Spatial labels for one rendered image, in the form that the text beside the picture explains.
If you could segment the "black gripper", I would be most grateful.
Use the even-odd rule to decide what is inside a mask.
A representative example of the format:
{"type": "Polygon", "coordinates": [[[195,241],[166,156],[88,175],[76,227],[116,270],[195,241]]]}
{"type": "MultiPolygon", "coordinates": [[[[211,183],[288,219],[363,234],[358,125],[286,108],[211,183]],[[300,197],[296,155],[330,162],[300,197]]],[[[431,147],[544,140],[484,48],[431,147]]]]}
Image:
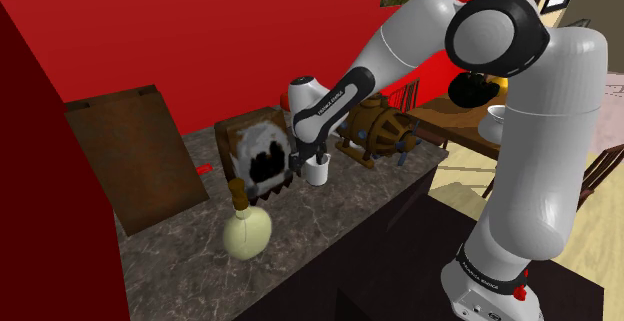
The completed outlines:
{"type": "Polygon", "coordinates": [[[297,176],[302,176],[302,167],[305,160],[315,157],[317,165],[323,165],[327,162],[326,142],[306,143],[300,139],[296,139],[296,153],[289,155],[289,169],[297,176]]]}

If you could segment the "white cup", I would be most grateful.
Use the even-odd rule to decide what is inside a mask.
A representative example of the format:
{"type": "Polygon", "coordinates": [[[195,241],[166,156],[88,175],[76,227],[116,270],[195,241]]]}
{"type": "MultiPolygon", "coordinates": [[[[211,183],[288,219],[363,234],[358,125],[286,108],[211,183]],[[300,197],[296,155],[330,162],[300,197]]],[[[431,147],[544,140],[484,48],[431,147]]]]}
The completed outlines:
{"type": "Polygon", "coordinates": [[[328,180],[329,163],[331,155],[327,153],[327,162],[323,165],[317,165],[315,157],[309,158],[304,164],[304,178],[312,186],[322,186],[328,180]]]}

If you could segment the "brown box with white-black pattern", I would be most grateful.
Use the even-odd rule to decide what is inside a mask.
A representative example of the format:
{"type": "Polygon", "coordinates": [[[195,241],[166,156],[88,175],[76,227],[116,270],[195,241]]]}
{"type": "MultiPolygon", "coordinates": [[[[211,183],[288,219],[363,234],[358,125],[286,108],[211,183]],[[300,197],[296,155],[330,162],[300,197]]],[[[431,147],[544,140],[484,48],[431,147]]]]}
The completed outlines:
{"type": "Polygon", "coordinates": [[[242,179],[252,206],[290,185],[291,142],[282,110],[257,109],[217,122],[214,131],[226,180],[242,179]]]}

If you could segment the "brown barrel-shaped machine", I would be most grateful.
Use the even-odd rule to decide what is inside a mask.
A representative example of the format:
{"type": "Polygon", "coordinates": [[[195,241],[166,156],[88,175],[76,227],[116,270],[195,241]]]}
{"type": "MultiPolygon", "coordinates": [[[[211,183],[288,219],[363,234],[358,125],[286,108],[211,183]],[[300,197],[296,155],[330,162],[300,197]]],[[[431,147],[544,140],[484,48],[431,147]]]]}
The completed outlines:
{"type": "Polygon", "coordinates": [[[372,169],[375,160],[398,153],[402,166],[408,153],[422,142],[416,135],[418,121],[388,104],[388,98],[375,93],[353,107],[347,118],[336,128],[342,138],[335,147],[372,169]]]}

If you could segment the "pale round bottle with cork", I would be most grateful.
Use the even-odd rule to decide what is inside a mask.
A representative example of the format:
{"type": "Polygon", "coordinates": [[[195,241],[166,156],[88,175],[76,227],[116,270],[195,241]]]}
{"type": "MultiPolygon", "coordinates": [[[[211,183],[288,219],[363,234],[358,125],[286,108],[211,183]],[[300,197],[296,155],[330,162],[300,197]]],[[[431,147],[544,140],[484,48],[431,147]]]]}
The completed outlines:
{"type": "Polygon", "coordinates": [[[272,220],[264,209],[249,204],[242,179],[230,180],[228,188],[235,213],[224,225],[224,249],[235,259],[248,260],[267,247],[272,234],[272,220]]]}

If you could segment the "brown slatted chair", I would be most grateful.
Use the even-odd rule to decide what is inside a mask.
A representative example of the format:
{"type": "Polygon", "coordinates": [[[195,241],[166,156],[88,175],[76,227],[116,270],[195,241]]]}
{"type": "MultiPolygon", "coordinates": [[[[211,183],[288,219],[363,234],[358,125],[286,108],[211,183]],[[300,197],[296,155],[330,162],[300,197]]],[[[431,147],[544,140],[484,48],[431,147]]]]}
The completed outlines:
{"type": "Polygon", "coordinates": [[[393,91],[388,96],[388,104],[403,113],[409,112],[416,106],[419,84],[420,80],[415,79],[402,88],[393,91]]]}
{"type": "Polygon", "coordinates": [[[539,145],[521,162],[504,149],[495,178],[486,188],[492,212],[504,208],[539,214],[573,212],[622,160],[624,144],[603,150],[589,166],[579,150],[557,155],[553,148],[539,145]]]}

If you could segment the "dark robot stand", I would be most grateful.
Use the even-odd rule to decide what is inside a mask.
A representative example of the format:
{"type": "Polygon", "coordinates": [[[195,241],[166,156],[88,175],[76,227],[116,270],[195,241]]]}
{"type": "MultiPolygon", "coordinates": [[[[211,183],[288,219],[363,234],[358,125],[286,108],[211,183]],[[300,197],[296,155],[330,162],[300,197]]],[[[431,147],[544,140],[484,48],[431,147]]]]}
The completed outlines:
{"type": "Polygon", "coordinates": [[[440,272],[474,219],[426,195],[379,210],[235,321],[461,321],[440,272]]]}

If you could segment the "brown dining table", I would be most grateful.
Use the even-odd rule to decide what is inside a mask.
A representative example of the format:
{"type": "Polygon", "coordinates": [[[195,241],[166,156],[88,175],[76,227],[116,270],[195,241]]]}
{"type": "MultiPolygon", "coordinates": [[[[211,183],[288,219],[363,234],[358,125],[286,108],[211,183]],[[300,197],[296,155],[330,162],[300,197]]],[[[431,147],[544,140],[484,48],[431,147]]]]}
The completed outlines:
{"type": "Polygon", "coordinates": [[[496,96],[475,108],[457,106],[448,94],[443,94],[410,110],[409,114],[420,120],[419,128],[497,160],[500,146],[482,138],[478,125],[488,114],[489,106],[505,103],[506,93],[505,87],[498,87],[496,96]]]}

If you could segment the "large brown wooden board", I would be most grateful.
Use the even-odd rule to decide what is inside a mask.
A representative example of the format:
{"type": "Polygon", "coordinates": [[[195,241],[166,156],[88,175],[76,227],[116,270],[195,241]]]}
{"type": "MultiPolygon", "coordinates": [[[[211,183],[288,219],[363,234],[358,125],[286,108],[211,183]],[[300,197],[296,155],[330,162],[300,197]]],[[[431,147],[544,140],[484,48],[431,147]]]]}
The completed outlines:
{"type": "Polygon", "coordinates": [[[209,199],[156,86],[65,106],[66,120],[126,235],[209,199]]]}

